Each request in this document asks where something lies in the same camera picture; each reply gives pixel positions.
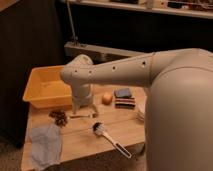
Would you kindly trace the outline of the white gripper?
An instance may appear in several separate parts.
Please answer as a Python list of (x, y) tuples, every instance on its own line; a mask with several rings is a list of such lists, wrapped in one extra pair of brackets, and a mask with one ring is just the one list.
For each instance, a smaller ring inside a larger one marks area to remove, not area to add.
[(89, 106), (93, 103), (93, 94), (90, 84), (72, 85), (72, 111), (74, 114), (81, 107)]

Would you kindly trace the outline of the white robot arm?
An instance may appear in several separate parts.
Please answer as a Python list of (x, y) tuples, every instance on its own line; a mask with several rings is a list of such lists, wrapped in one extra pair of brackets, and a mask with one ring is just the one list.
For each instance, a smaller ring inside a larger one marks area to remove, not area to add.
[(60, 73), (74, 108), (92, 84), (147, 87), (147, 171), (213, 171), (213, 52), (178, 49), (95, 65), (79, 55)]

